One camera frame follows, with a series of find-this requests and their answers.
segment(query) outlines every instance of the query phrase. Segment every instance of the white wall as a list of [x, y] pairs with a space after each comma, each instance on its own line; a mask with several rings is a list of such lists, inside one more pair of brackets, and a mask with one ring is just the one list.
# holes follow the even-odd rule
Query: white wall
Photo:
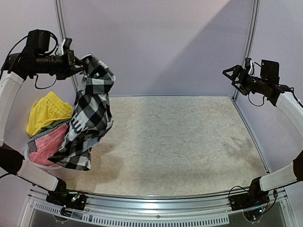
[[111, 96], [231, 96], [252, 0], [64, 0], [67, 36], [116, 74]]
[[[262, 0], [251, 58], [280, 63], [280, 83], [295, 87], [296, 95], [303, 99], [303, 1]], [[261, 95], [251, 95], [255, 103]], [[303, 139], [290, 121], [266, 102], [254, 107], [247, 97], [240, 95], [238, 104], [261, 145], [269, 170], [278, 170], [303, 150]], [[303, 183], [286, 188], [299, 227], [303, 226]]]
[[[58, 26], [55, 17], [53, 0], [0, 1], [0, 64], [4, 62], [11, 47], [30, 30], [46, 29], [56, 34]], [[21, 43], [16, 52], [22, 50]], [[43, 87], [51, 84], [54, 77], [41, 75], [38, 85]], [[13, 104], [5, 131], [5, 143], [23, 153], [28, 140], [25, 132], [31, 107], [50, 90], [54, 91], [63, 101], [72, 102], [75, 92], [71, 80], [57, 82], [53, 88], [36, 90], [33, 80], [26, 80]], [[18, 226], [21, 211], [28, 195], [29, 183], [15, 176], [6, 176], [0, 180], [0, 226]]]

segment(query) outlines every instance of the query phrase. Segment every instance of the perforated metal strip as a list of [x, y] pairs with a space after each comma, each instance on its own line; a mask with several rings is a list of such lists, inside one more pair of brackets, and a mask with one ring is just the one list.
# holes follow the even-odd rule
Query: perforated metal strip
[[[46, 213], [60, 215], [61, 207], [35, 201], [34, 208]], [[97, 214], [82, 214], [81, 219], [70, 218], [76, 221], [81, 221], [89, 224], [105, 227], [213, 227], [229, 224], [228, 215], [220, 215], [211, 218], [199, 218], [191, 221], [188, 220], [125, 220], [117, 218], [102, 217]]]

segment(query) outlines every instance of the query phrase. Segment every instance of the white bin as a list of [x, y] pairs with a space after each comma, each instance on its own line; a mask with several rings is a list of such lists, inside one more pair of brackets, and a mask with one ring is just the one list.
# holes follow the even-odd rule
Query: white bin
[[33, 165], [35, 165], [35, 166], [45, 170], [49, 174], [54, 175], [54, 176], [56, 176], [60, 179], [63, 179], [63, 180], [70, 180], [70, 179], [76, 177], [77, 175], [79, 175], [81, 173], [80, 170], [67, 169], [67, 168], [64, 168], [62, 166], [43, 166], [43, 165], [39, 165], [39, 164], [31, 162], [30, 158], [29, 158], [28, 145], [26, 145], [26, 147], [25, 147], [24, 158], [27, 161], [29, 161], [30, 163], [32, 163]]

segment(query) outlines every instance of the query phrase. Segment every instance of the plaid shirt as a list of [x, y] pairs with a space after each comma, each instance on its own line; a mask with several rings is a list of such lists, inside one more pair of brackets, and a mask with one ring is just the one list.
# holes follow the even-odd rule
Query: plaid shirt
[[91, 166], [91, 148], [113, 124], [108, 92], [115, 75], [92, 54], [82, 59], [88, 64], [88, 70], [77, 89], [69, 130], [58, 152], [48, 160], [68, 169], [87, 171]]

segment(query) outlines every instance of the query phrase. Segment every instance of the pile of clothes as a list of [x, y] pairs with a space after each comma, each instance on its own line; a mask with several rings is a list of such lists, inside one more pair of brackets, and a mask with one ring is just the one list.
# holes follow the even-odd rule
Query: pile of clothes
[[74, 106], [54, 92], [36, 103], [29, 117], [27, 145], [33, 163], [90, 170], [91, 148], [111, 129], [108, 92], [115, 75], [92, 54], [82, 58], [88, 69], [77, 89]]

